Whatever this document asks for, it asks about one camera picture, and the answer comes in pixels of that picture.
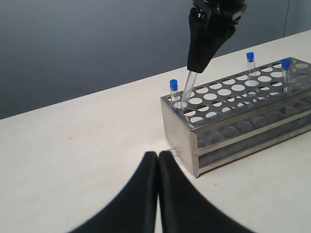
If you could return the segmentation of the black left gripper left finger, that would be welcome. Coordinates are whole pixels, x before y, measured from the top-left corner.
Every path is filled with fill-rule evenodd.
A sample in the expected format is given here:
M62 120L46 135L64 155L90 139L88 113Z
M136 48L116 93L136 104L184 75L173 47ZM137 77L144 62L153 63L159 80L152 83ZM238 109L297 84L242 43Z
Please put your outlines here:
M95 216L73 233L153 233L158 194L158 158L144 154L123 189Z

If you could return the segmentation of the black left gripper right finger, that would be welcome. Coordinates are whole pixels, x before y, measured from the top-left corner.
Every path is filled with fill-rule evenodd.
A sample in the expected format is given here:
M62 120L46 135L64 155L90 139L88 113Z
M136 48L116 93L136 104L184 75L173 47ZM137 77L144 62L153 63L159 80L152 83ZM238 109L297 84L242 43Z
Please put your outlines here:
M170 151L159 164L159 203L164 233L251 233L211 204L187 179Z

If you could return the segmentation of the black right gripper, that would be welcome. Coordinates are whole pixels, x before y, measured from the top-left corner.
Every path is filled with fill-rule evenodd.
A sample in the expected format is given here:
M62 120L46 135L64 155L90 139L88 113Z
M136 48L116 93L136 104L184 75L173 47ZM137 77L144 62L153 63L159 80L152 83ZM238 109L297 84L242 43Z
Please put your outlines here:
M247 9L244 0L193 0L187 69L202 73L218 49L235 33Z

